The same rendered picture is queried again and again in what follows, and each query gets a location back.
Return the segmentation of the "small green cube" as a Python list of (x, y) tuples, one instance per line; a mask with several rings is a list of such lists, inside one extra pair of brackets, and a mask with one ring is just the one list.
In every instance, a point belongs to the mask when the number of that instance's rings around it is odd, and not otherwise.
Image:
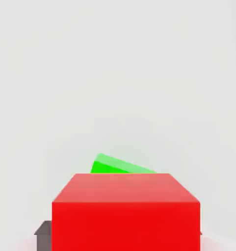
[(102, 153), (99, 153), (94, 160), (90, 173), (136, 173), (136, 174), (154, 174), (155, 171), (138, 165), (126, 162)]

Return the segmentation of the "small red cube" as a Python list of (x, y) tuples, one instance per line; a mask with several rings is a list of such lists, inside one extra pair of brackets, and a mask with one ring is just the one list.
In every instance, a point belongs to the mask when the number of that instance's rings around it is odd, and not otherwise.
[(200, 202), (170, 174), (76, 174), (52, 202), (52, 251), (200, 251)]

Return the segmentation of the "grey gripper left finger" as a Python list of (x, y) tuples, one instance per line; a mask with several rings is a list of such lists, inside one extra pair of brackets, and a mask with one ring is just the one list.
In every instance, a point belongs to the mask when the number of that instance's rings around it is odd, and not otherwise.
[(23, 241), (21, 251), (52, 251), (52, 222), (43, 221), (34, 236)]

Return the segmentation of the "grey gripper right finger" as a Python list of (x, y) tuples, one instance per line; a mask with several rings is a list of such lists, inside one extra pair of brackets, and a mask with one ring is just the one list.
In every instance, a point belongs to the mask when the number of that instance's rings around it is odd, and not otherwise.
[(201, 232), (201, 251), (218, 251), (217, 235), (212, 232)]

